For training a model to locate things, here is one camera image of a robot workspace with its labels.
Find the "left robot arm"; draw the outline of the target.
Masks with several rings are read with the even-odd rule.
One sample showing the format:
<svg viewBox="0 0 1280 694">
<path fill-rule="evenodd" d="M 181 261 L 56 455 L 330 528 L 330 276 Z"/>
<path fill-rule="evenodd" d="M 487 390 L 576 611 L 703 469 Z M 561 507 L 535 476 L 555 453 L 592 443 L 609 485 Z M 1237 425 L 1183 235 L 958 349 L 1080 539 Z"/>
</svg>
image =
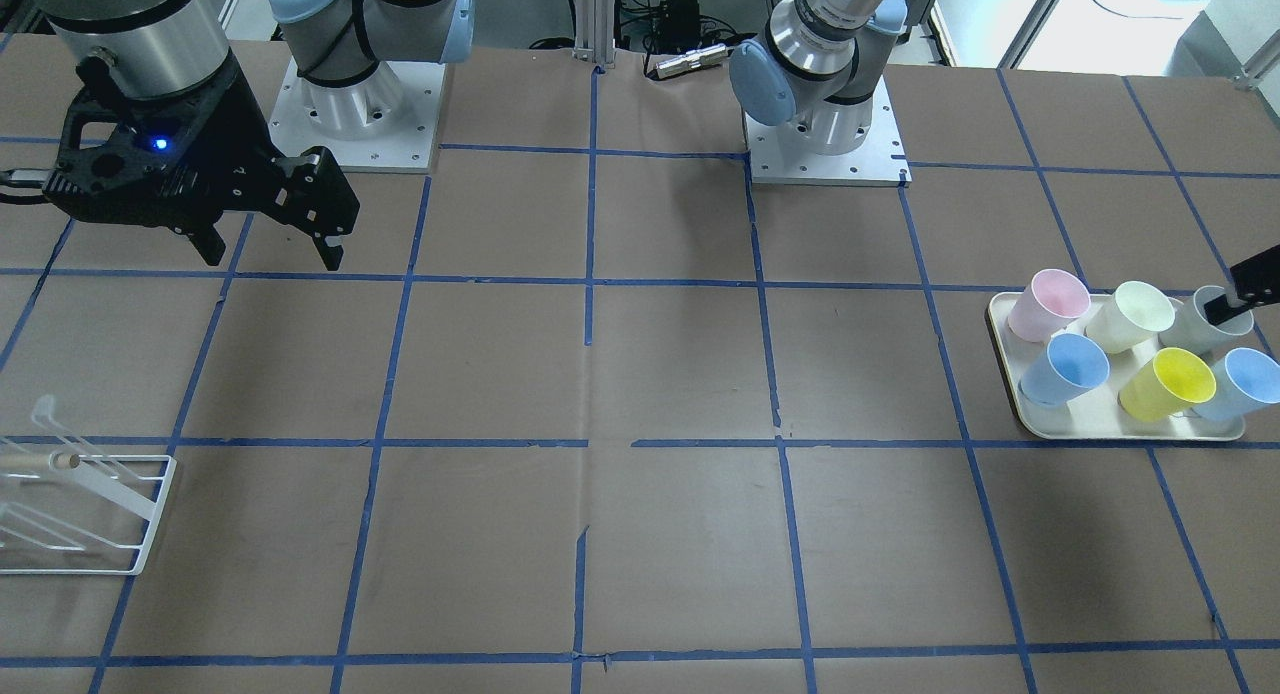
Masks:
<svg viewBox="0 0 1280 694">
<path fill-rule="evenodd" d="M 782 0 L 771 12 L 760 33 L 736 44 L 730 55 L 730 83 L 742 108 L 749 143 L 745 166 L 746 202 L 755 230 L 753 184 L 800 184 L 801 193 L 818 187 L 860 187 L 897 193 L 911 182 L 910 166 L 900 143 L 900 123 L 887 100 L 884 69 L 888 51 L 905 26 L 901 0 Z M 1042 85 L 1034 91 L 1030 110 L 1018 110 L 1018 99 L 1007 102 L 1020 134 L 1027 117 L 1056 109 L 1073 114 L 1076 128 L 1085 120 L 1085 79 L 1100 74 L 1060 70 L 1000 70 L 1000 79 L 1014 74 L 1012 83 Z M 1001 79 L 1010 83 L 1007 76 Z M 1029 164 L 995 165 L 977 161 L 940 161 L 943 166 L 974 169 L 1075 173 L 1096 175 L 1185 175 L 1187 170 L 1157 173 L 1155 169 L 1121 166 L 1043 166 L 1033 138 L 1023 142 Z M 1277 245 L 1229 268 L 1226 293 L 1208 303 L 1210 321 L 1230 321 L 1243 314 L 1277 303 Z"/>
</svg>

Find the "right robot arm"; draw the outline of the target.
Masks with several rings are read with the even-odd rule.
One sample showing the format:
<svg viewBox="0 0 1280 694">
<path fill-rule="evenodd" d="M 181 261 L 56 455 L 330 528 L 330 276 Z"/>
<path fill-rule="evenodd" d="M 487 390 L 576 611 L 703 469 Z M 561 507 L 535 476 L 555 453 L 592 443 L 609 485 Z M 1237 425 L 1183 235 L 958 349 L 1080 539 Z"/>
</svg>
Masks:
<svg viewBox="0 0 1280 694">
<path fill-rule="evenodd" d="M 12 205 L 163 228 L 215 266 L 218 223 L 259 213 L 335 271 L 349 172 L 425 173 L 474 0 L 32 0 L 81 88 L 55 163 L 3 174 Z"/>
</svg>

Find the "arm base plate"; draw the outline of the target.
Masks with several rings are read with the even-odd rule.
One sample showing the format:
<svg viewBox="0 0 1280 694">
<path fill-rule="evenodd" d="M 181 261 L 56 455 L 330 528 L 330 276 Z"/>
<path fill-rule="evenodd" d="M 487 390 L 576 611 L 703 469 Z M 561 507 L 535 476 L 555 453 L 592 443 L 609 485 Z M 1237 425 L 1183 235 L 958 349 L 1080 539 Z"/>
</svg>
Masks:
<svg viewBox="0 0 1280 694">
<path fill-rule="evenodd" d="M 887 82 L 855 105 L 819 102 L 783 125 L 746 114 L 742 125 L 754 184 L 900 187 L 913 174 Z"/>
<path fill-rule="evenodd" d="M 430 173 L 451 68 L 439 61 L 381 61 L 370 78 L 325 88 L 291 60 L 268 128 L 285 155 L 314 146 L 347 173 Z"/>
</svg>

